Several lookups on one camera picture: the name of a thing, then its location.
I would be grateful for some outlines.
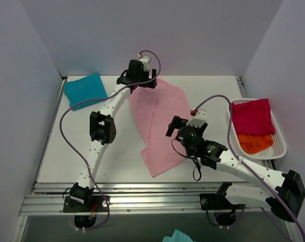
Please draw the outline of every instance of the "white table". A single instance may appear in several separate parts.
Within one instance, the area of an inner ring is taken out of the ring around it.
[[[69,77],[68,81],[80,78],[82,77],[73,76]],[[110,94],[117,76],[101,78],[107,93]],[[205,98],[215,94],[223,94],[229,99],[241,97],[234,76],[161,76],[161,79],[181,87],[191,107],[196,107]],[[75,112],[71,111],[64,119],[63,130],[67,138],[85,157],[90,147],[89,115],[92,111],[98,111],[102,105],[103,103],[98,103]],[[63,94],[39,170],[39,184],[74,183],[84,165],[81,158],[65,143],[59,131],[59,119],[68,107],[69,101]],[[225,145],[228,126],[226,107],[227,103],[222,98],[213,99],[203,106],[208,113],[209,124],[204,137]],[[117,113],[115,123],[117,137],[101,161],[96,176],[98,183],[195,183],[192,177],[194,164],[189,160],[152,178],[140,155],[145,144],[136,128],[128,100]],[[201,172],[200,182],[203,183],[243,182],[233,175],[208,167],[202,167]]]

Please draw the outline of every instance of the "folded cloth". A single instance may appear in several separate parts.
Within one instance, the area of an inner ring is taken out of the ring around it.
[[[172,237],[165,236],[163,242],[194,242],[188,235],[175,230]]]
[[[238,135],[240,146],[247,154],[256,154],[274,143],[270,135],[255,136],[255,135]]]
[[[64,93],[70,101],[70,107],[86,100],[108,97],[99,74],[93,74],[77,81],[65,83]],[[73,108],[73,111],[96,104],[98,102],[102,101],[84,103]]]
[[[232,122],[238,135],[274,135],[268,98],[232,104]]]
[[[172,138],[166,137],[166,132],[175,115],[191,118],[184,91],[158,79],[154,89],[136,88],[129,101],[134,120],[146,144],[141,157],[152,177],[182,163],[185,158],[179,156],[171,145],[176,132]],[[178,152],[185,154],[179,142],[173,144]]]

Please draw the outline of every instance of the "teal cloth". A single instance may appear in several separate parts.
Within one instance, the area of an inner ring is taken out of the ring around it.
[[[164,237],[163,242],[194,242],[188,235],[175,230],[172,237]]]
[[[108,97],[99,74],[93,74],[77,81],[65,83],[64,94],[70,101],[70,107],[89,99]],[[73,111],[93,105],[98,102],[102,101],[84,103],[73,108]]]

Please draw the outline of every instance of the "pink cloth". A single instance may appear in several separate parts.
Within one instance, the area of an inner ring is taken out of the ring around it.
[[[232,122],[238,135],[274,135],[268,98],[232,104]]]
[[[152,177],[182,163],[185,158],[179,156],[171,145],[177,130],[171,138],[166,137],[166,132],[175,115],[191,119],[184,91],[158,79],[154,89],[136,88],[129,101],[136,125],[147,146],[141,156]],[[186,154],[179,142],[174,141],[173,144],[178,152]]]

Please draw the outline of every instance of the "white plastic basket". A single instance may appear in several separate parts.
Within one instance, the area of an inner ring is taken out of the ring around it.
[[[242,99],[232,100],[231,102],[234,104],[241,104],[241,103],[246,103],[246,102],[254,101],[254,100],[257,100],[257,99],[242,98]],[[238,136],[235,131],[234,125],[232,124],[231,131],[230,131],[230,141],[232,144],[232,148],[238,155],[245,157],[247,159],[253,160],[253,161],[257,161],[257,160],[278,159],[278,158],[283,157],[286,154],[287,148],[286,148],[286,144],[283,139],[282,133],[280,132],[277,122],[271,111],[270,111],[270,114],[272,116],[273,126],[276,130],[276,134],[272,135],[274,143],[271,147],[269,147],[266,150],[263,150],[259,153],[256,153],[256,154],[247,154],[244,152],[244,150],[242,149],[242,147],[240,146],[240,143],[238,141]],[[228,116],[227,117],[228,117],[228,122],[229,122],[229,120],[230,120],[229,106],[228,106]]]

